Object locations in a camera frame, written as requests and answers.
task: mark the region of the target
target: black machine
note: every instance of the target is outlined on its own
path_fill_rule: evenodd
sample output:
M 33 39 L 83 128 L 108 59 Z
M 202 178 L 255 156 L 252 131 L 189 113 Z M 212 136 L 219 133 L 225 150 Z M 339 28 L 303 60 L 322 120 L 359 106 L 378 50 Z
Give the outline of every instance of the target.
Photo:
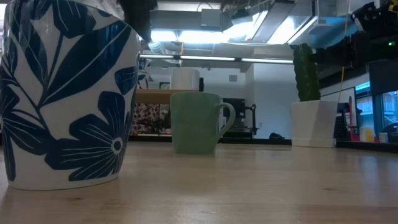
M 224 134 L 224 138 L 253 138 L 257 134 L 258 128 L 256 128 L 256 105 L 246 106 L 244 99 L 233 99 L 224 98 L 225 103 L 231 104 L 236 111 L 236 119 L 232 127 L 230 127 L 227 133 Z M 252 113 L 252 128 L 248 128 L 244 124 L 246 119 L 246 110 L 251 110 Z M 229 118 L 230 113 L 228 109 L 223 110 L 224 117 Z
M 354 11 L 351 20 L 359 31 L 310 55 L 316 63 L 359 67 L 368 62 L 398 58 L 398 0 L 374 2 Z

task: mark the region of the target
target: wood grain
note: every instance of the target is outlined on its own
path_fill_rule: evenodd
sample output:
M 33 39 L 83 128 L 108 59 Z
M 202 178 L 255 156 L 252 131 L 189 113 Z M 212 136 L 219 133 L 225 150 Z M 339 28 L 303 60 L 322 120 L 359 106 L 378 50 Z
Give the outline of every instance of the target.
M 174 93 L 181 93 L 197 90 L 145 90 L 137 89 L 136 103 L 169 104 L 170 96 Z
M 8 188 L 2 161 L 0 223 L 392 224 L 398 157 L 247 145 L 179 156 L 169 143 L 134 143 L 119 179 L 47 192 Z

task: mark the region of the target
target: green mug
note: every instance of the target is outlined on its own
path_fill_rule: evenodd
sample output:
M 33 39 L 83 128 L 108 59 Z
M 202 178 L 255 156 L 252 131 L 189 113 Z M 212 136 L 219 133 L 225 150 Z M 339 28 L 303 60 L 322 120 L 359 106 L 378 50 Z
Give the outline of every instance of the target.
M 220 109 L 227 107 L 231 116 L 219 130 Z M 173 147 L 179 154 L 214 154 L 218 140 L 235 120 L 235 109 L 211 93 L 183 92 L 170 97 Z

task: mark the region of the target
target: mug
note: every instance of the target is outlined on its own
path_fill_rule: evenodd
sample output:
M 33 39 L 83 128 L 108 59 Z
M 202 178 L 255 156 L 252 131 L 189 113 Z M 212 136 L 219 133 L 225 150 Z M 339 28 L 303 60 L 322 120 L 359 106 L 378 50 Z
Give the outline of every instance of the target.
M 227 107 L 231 116 L 219 130 L 220 109 Z M 236 113 L 229 103 L 216 94 L 200 92 L 174 93 L 170 97 L 172 141 L 179 154 L 214 154 L 218 140 L 234 123 Z
M 0 68 L 9 185 L 54 190 L 115 179 L 132 124 L 137 33 L 74 1 L 13 0 Z

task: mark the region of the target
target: fluorescent light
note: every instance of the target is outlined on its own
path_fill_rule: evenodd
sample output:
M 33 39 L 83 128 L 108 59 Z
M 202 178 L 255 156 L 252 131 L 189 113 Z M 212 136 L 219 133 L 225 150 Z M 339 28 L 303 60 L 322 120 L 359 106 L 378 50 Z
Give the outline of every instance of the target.
M 188 44 L 217 44 L 228 41 L 221 32 L 195 30 L 183 31 L 178 40 Z
M 173 55 L 140 55 L 139 57 L 148 59 L 174 59 Z
M 220 60 L 220 61 L 229 61 L 232 62 L 235 58 L 231 57 L 204 57 L 204 56 L 181 56 L 181 59 L 188 60 Z
M 310 22 L 308 22 L 300 31 L 298 31 L 290 40 L 287 41 L 288 44 L 291 44 L 293 41 L 295 41 L 298 37 L 300 37 L 310 26 L 317 21 L 318 16 L 314 16 Z
M 371 82 L 366 82 L 366 83 L 363 83 L 363 84 L 360 84 L 360 85 L 356 86 L 355 90 L 356 91 L 363 90 L 365 88 L 369 88 L 370 86 L 371 86 Z
M 267 44 L 284 44 L 294 35 L 294 19 L 288 16 L 283 23 L 275 30 Z
M 229 29 L 224 30 L 223 35 L 226 40 L 244 37 L 248 32 L 250 32 L 252 25 L 253 22 L 243 22 L 241 24 L 233 25 Z
M 196 12 L 200 1 L 198 2 L 177 2 L 177 1 L 158 1 L 157 10 L 162 11 L 191 11 Z M 213 9 L 220 9 L 221 3 L 209 2 Z M 202 9 L 211 9 L 206 3 L 202 3 L 199 11 Z
M 266 19 L 267 14 L 268 14 L 268 11 L 262 11 L 260 14 L 257 13 L 255 15 L 253 15 L 253 21 L 255 21 L 255 22 L 254 22 L 252 29 L 247 33 L 246 40 L 253 39 L 254 35 L 259 30 L 262 22 L 264 22 L 264 19 Z
M 293 64 L 293 60 L 266 59 L 266 58 L 242 58 L 242 62 Z
M 177 41 L 177 36 L 174 31 L 171 30 L 153 30 L 150 37 L 152 41 Z

